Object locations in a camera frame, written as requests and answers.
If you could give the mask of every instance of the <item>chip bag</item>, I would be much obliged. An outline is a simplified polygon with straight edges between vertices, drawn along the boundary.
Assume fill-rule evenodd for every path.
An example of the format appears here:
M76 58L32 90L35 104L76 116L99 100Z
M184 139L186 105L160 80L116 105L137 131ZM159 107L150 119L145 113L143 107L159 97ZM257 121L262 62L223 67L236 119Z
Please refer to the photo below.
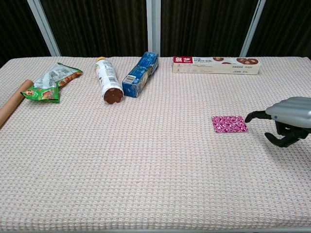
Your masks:
M61 63L38 79L32 87L22 92L30 100L59 103L58 88L82 75L82 71Z

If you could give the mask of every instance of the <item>red logo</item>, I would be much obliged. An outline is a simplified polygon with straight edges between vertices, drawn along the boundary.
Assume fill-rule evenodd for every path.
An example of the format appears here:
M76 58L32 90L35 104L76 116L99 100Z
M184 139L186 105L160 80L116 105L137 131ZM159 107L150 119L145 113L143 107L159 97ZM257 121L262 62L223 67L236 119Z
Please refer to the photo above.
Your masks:
M193 63L192 57L174 57L174 63Z

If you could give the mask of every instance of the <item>dark curtain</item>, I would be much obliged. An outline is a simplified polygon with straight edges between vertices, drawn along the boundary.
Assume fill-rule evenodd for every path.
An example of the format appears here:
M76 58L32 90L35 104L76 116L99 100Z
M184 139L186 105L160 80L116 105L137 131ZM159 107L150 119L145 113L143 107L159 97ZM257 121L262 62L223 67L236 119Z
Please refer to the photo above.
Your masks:
M146 0L41 0L62 56L142 56Z
M267 0L248 56L311 56L311 1Z
M257 0L162 0L161 56L239 56Z
M27 0L0 0L0 67L19 57L50 56Z

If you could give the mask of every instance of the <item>blue cardboard box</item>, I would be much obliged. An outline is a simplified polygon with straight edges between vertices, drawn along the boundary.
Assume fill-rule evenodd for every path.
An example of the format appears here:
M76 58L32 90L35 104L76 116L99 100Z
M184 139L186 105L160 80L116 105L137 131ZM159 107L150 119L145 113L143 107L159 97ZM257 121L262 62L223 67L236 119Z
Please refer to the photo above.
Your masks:
M154 52L145 52L140 61L122 81L124 95L138 97L157 66L158 54Z

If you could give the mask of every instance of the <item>cardboard tube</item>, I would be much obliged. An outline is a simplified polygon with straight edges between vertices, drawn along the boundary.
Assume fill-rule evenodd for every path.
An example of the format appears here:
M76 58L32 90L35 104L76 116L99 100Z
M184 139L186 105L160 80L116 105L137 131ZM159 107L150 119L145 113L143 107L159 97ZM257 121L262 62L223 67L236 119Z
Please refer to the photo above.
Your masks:
M21 92L26 91L32 85L34 85L33 81L27 79L3 105L3 107L0 109L0 127L7 120L7 118L9 118L19 103L24 99L24 96L21 94Z

